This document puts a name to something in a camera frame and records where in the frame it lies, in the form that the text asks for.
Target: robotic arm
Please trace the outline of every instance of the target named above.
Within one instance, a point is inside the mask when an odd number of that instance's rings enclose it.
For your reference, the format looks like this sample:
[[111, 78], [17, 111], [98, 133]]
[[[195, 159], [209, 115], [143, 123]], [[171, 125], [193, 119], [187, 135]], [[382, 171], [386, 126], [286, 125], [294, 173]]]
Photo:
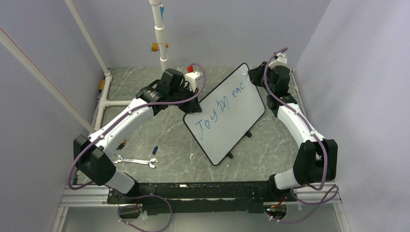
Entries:
[[[168, 105], [146, 106], [133, 112], [131, 109], [151, 102], [177, 102], [188, 99], [197, 93], [197, 86], [201, 85], [202, 82], [202, 73], [200, 72], [190, 72], [184, 75], [177, 70], [165, 70], [161, 80], [156, 80], [141, 89], [136, 94], [136, 98], [106, 126], [91, 134], [88, 138], [82, 135], [77, 136], [74, 140], [74, 159], [85, 147], [99, 139], [81, 157], [77, 163], [77, 168], [98, 186], [107, 185], [126, 196], [138, 196], [138, 182], [117, 169], [109, 157], [114, 154], [121, 141], [141, 124], [154, 117], [159, 111], [166, 109]], [[197, 98], [179, 104], [178, 108], [184, 113], [202, 111]], [[102, 135], [104, 131], [107, 131], [113, 125], [115, 126], [107, 134]]]
[[[324, 154], [313, 134], [323, 143], [327, 153], [328, 164], [325, 180], [334, 180], [336, 177], [337, 144], [333, 139], [325, 139], [303, 116], [297, 101], [288, 92], [290, 69], [286, 67], [287, 57], [283, 53], [278, 53], [275, 58], [276, 60], [269, 63], [267, 68], [267, 83], [269, 89], [287, 106], [277, 101], [270, 94], [267, 96], [267, 105], [275, 117], [286, 125], [299, 146], [293, 168], [269, 177], [268, 184], [272, 194], [280, 194], [288, 192], [293, 187], [321, 181], [324, 170]], [[268, 91], [264, 83], [266, 65], [267, 62], [265, 61], [259, 67], [249, 70], [248, 74], [250, 81], [255, 86], [263, 87]]]

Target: silver wrench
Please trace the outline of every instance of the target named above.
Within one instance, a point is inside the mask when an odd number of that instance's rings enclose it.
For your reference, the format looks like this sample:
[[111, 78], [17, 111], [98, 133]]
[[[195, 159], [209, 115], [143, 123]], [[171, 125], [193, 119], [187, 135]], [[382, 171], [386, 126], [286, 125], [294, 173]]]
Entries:
[[139, 163], [139, 164], [146, 164], [150, 168], [155, 168], [155, 165], [153, 164], [154, 162], [158, 162], [156, 158], [150, 159], [150, 160], [141, 160], [141, 159], [124, 159], [121, 155], [117, 155], [118, 159], [114, 161], [114, 163], [120, 163], [120, 162], [127, 162], [127, 163]]

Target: white board with black frame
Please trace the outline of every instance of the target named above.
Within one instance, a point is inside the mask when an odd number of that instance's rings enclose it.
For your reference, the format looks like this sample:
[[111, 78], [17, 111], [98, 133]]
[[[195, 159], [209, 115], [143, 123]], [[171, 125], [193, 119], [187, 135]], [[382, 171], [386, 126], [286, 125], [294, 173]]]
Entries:
[[212, 165], [218, 165], [264, 114], [258, 89], [243, 63], [200, 102], [201, 113], [185, 114], [184, 124]]

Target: table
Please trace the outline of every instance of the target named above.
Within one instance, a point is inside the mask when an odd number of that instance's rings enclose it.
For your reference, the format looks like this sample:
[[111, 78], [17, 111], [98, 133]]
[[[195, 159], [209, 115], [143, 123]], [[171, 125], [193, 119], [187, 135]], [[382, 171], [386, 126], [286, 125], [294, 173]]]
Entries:
[[[236, 67], [205, 67], [206, 86], [200, 98], [228, 76]], [[174, 67], [182, 71], [185, 68]], [[113, 81], [108, 100], [132, 100], [135, 94], [155, 79], [160, 79], [160, 67], [112, 68]], [[266, 104], [266, 92], [259, 88]], [[292, 81], [290, 93], [297, 98]], [[108, 107], [103, 116], [104, 126], [125, 106]], [[149, 160], [157, 158], [155, 169], [147, 165], [119, 163], [116, 166], [138, 182], [220, 182], [267, 180], [270, 175], [284, 172], [293, 166], [299, 147], [292, 135], [273, 113], [266, 112], [250, 129], [252, 137], [244, 137], [233, 148], [233, 159], [225, 158], [213, 166], [196, 143], [184, 123], [184, 113], [176, 106], [159, 112], [141, 125], [118, 150], [124, 158]], [[158, 146], [156, 155], [152, 150]], [[78, 184], [89, 179], [79, 172]]]

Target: blue marker cap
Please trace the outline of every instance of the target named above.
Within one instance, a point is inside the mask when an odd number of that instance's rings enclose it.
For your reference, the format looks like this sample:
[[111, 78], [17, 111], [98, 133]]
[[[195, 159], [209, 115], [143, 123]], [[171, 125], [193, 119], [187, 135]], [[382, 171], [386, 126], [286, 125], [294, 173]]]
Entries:
[[157, 150], [158, 150], [158, 146], [155, 146], [154, 150], [152, 150], [152, 153], [155, 155], [155, 153], [157, 153]]

